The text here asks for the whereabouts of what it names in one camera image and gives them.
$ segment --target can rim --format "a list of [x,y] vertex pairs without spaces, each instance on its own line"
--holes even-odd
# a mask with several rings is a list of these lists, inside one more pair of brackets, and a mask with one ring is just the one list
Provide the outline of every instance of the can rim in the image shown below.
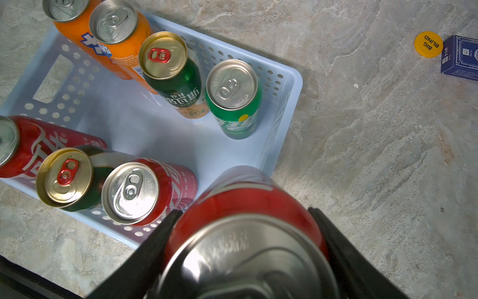
[[85,157],[88,158],[88,164],[91,167],[91,176],[90,180],[88,182],[88,186],[86,190],[89,190],[91,186],[91,182],[93,181],[93,163],[91,162],[90,157],[88,156],[87,153],[84,151],[74,148],[74,147],[65,147],[65,148],[60,148],[53,153],[49,154],[49,156],[43,161],[42,165],[38,169],[38,174],[36,176],[36,193],[38,194],[38,197],[40,198],[41,201],[43,201],[45,204],[49,205],[50,207],[54,208],[66,208],[69,207],[75,203],[77,203],[79,200],[81,200],[87,192],[82,194],[78,199],[72,201],[72,202],[67,202],[66,204],[62,204],[60,202],[54,201],[50,196],[48,196],[48,193],[46,192],[46,187],[44,180],[46,178],[46,174],[48,173],[48,167],[52,165],[53,160],[55,160],[57,157],[60,155],[63,155],[68,152],[77,152],[80,154],[85,155]]
[[[187,212],[185,212],[178,221],[181,220],[181,218],[185,217],[187,215]],[[275,226],[279,229],[284,230],[286,233],[290,234],[293,238],[295,238],[298,242],[302,243],[303,245],[306,245],[307,248],[304,248],[307,252],[310,253],[310,257],[313,261],[316,262],[315,268],[317,272],[319,273],[319,277],[321,279],[324,279],[325,282],[323,284],[326,284],[330,286],[331,288],[331,295],[333,295],[334,299],[339,298],[339,292],[338,292],[338,286],[337,286],[337,280],[335,278],[334,272],[332,271],[332,268],[330,267],[330,264],[328,263],[326,257],[324,254],[320,251],[320,249],[317,247],[315,243],[310,240],[309,237],[307,237],[302,231],[300,231],[298,228],[294,227],[290,223],[287,223],[281,219],[268,216],[268,215],[262,215],[262,214],[237,214],[237,215],[232,215],[228,217],[224,217],[221,219],[218,219],[214,222],[209,223],[208,225],[202,227],[199,229],[197,232],[195,232],[193,235],[191,235],[179,248],[178,250],[174,253],[174,255],[171,257],[170,261],[164,268],[164,271],[160,277],[160,280],[158,282],[158,288],[157,290],[159,291],[159,294],[161,294],[161,289],[163,288],[163,284],[166,281],[166,278],[168,277],[168,273],[170,270],[175,266],[175,263],[177,261],[180,261],[180,259],[184,259],[188,252],[191,251],[194,246],[199,243],[208,233],[208,231],[211,231],[215,228],[221,227],[223,224],[226,224],[231,221],[258,221],[262,223],[266,223],[272,226]]]
[[16,122],[14,122],[10,117],[6,117],[6,116],[3,116],[3,115],[0,115],[0,121],[2,120],[8,120],[10,123],[13,124],[13,127],[15,129],[15,147],[13,148],[13,150],[9,153],[8,157],[0,163],[0,167],[4,166],[5,164],[7,164],[12,158],[13,156],[15,155],[15,153],[17,152],[17,149],[18,149],[18,145],[20,145],[20,129],[18,128],[18,125]]
[[[136,23],[134,25],[133,30],[131,30],[131,33],[128,36],[126,36],[125,38],[123,38],[122,40],[119,40],[119,41],[113,42],[113,43],[105,42],[103,39],[101,39],[99,37],[98,31],[96,30],[97,29],[97,24],[95,24],[95,23],[97,23],[96,21],[97,21],[97,18],[98,18],[98,16],[96,16],[95,14],[100,14],[100,12],[101,12],[100,10],[103,9],[103,7],[106,7],[107,5],[109,5],[111,7],[121,6],[121,5],[126,6],[136,14]],[[136,32],[136,29],[138,28],[138,23],[139,23],[138,11],[129,2],[127,2],[125,0],[108,0],[108,1],[101,2],[97,7],[95,7],[93,12],[91,13],[91,16],[90,16],[90,19],[89,19],[89,29],[90,29],[91,35],[94,38],[96,38],[97,41],[101,42],[102,44],[120,44],[120,43],[126,41],[127,39],[129,39]]]
[[[216,100],[214,99],[214,97],[212,97],[212,95],[210,93],[211,88],[208,88],[208,87],[211,84],[212,76],[217,72],[217,70],[219,68],[221,68],[223,66],[226,66],[226,65],[229,65],[229,64],[233,64],[233,63],[239,64],[240,66],[244,67],[246,70],[248,70],[251,73],[252,78],[254,79],[255,89],[254,89],[254,95],[251,96],[251,98],[245,104],[243,104],[242,106],[237,107],[237,108],[226,108],[226,107],[222,107],[218,103],[216,103]],[[245,63],[244,61],[239,60],[239,59],[226,59],[226,60],[223,60],[223,61],[219,62],[218,64],[216,64],[211,69],[211,71],[209,72],[209,75],[207,76],[207,79],[206,79],[206,93],[207,93],[207,96],[209,97],[209,99],[211,100],[211,102],[216,107],[218,107],[219,109],[227,110],[227,111],[237,111],[237,110],[241,110],[242,108],[246,107],[247,105],[249,105],[254,100],[254,98],[257,95],[257,90],[259,88],[259,82],[258,81],[259,80],[257,79],[257,75],[254,72],[254,70],[252,69],[252,67],[250,67],[250,65],[248,65],[247,63]]]
[[[108,190],[111,187],[111,183],[113,182],[114,177],[123,170],[124,167],[127,166],[132,166],[132,165],[140,165],[145,167],[146,169],[150,170],[153,173],[154,180],[156,182],[156,186],[158,187],[158,194],[156,195],[156,199],[154,204],[151,206],[151,209],[148,213],[144,214],[141,217],[134,218],[134,219],[125,219],[118,214],[114,212],[114,210],[111,208],[111,204],[113,203],[111,199],[111,196],[108,195]],[[155,172],[151,169],[151,167],[147,166],[144,163],[141,162],[127,162],[123,163],[120,166],[116,167],[107,177],[105,180],[105,183],[103,184],[103,188],[101,189],[101,203],[103,204],[103,209],[105,210],[105,213],[115,222],[124,224],[124,225],[132,225],[139,223],[143,221],[146,217],[148,217],[151,212],[153,211],[154,207],[156,204],[158,204],[159,201],[159,195],[160,195],[160,187],[159,187],[159,180],[158,177],[156,176]]]
[[[183,61],[183,63],[181,64],[181,67],[180,67],[180,70],[172,75],[172,76],[169,76],[167,78],[158,78],[158,77],[155,77],[155,76],[152,76],[147,70],[146,70],[146,67],[144,66],[144,63],[143,63],[143,57],[144,57],[144,51],[146,51],[146,48],[154,41],[154,40],[157,40],[159,37],[171,37],[171,38],[174,38],[175,40],[179,41],[181,43],[181,45],[184,47],[185,51],[186,51],[186,59]],[[156,33],[153,33],[151,34],[150,36],[148,36],[148,38],[146,38],[144,40],[144,42],[141,44],[141,47],[140,47],[140,52],[138,54],[138,60],[139,60],[139,63],[140,63],[140,66],[141,66],[141,70],[143,71],[143,75],[147,75],[148,77],[150,77],[151,79],[153,80],[158,80],[158,81],[165,81],[165,80],[169,80],[171,78],[174,78],[176,77],[177,75],[179,75],[179,73],[181,73],[184,69],[184,67],[186,66],[186,62],[187,60],[189,59],[188,57],[188,53],[187,53],[187,46],[186,46],[186,43],[184,42],[184,40],[177,34],[173,33],[173,32],[170,32],[170,31],[159,31],[159,32],[156,32]]]
[[85,9],[83,9],[78,15],[76,15],[75,17],[71,18],[71,19],[68,19],[68,20],[57,20],[53,17],[53,15],[51,14],[50,12],[50,8],[49,8],[49,4],[51,3],[51,0],[43,0],[43,11],[44,13],[46,14],[46,16],[48,18],[50,18],[52,21],[54,22],[57,22],[57,23],[68,23],[68,22],[72,22],[76,19],[78,19],[79,17],[81,17],[81,15],[83,15],[83,13],[85,13],[85,11],[88,9],[89,5],[90,5],[90,0],[86,0],[87,4],[85,6]]

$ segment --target red pull tab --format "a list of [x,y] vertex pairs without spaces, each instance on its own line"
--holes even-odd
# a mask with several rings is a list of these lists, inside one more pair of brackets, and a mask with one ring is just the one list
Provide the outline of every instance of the red pull tab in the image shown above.
[[75,174],[78,171],[79,162],[75,159],[66,160],[61,166],[60,172],[56,177],[58,183],[62,186],[66,186],[73,181]]
[[171,59],[171,52],[168,49],[152,48],[148,57],[151,61],[166,63]]

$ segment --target beer can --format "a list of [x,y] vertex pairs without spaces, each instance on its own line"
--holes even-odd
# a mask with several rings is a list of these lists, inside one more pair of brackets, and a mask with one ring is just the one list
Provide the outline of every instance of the beer can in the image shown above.
[[141,43],[154,32],[141,12],[125,0],[106,0],[92,12],[89,27],[108,57],[149,92],[158,94],[144,81],[138,62]]
[[163,299],[338,298],[317,223],[250,166],[224,172],[188,208],[164,262],[153,287]]
[[181,115],[197,119],[209,112],[199,68],[180,36],[167,31],[151,35],[141,45],[139,63],[146,82]]
[[196,192],[196,176],[189,168],[140,158],[108,176],[101,200],[112,220],[143,226],[161,222],[172,210],[186,208]]
[[31,117],[0,116],[0,177],[35,178],[49,154],[82,144],[107,147],[98,137]]
[[91,145],[59,149],[38,170],[38,197],[68,212],[101,208],[101,190],[108,175],[135,158]]
[[124,80],[133,79],[100,48],[89,30],[89,18],[101,0],[43,0],[43,10],[58,31],[102,66]]
[[215,65],[206,80],[206,102],[224,134],[233,139],[249,137],[257,128],[261,104],[252,67],[238,59]]

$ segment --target green beer can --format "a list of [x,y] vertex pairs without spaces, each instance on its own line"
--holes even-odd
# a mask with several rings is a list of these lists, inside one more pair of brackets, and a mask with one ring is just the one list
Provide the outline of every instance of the green beer can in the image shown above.
[[242,60],[228,59],[212,68],[206,80],[206,103],[233,139],[249,137],[257,128],[261,91],[257,76]]
[[36,179],[38,197],[68,212],[102,208],[101,190],[108,175],[135,156],[92,145],[66,147],[50,154]]
[[146,82],[181,115],[197,119],[209,112],[199,68],[180,36],[168,31],[151,35],[141,45],[138,59]]

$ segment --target basket hole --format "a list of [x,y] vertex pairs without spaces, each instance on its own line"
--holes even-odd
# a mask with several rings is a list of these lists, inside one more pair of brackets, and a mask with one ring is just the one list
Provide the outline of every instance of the basket hole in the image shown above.
[[73,62],[63,55],[58,55],[40,87],[35,92],[33,99],[44,104],[51,103],[73,67]]

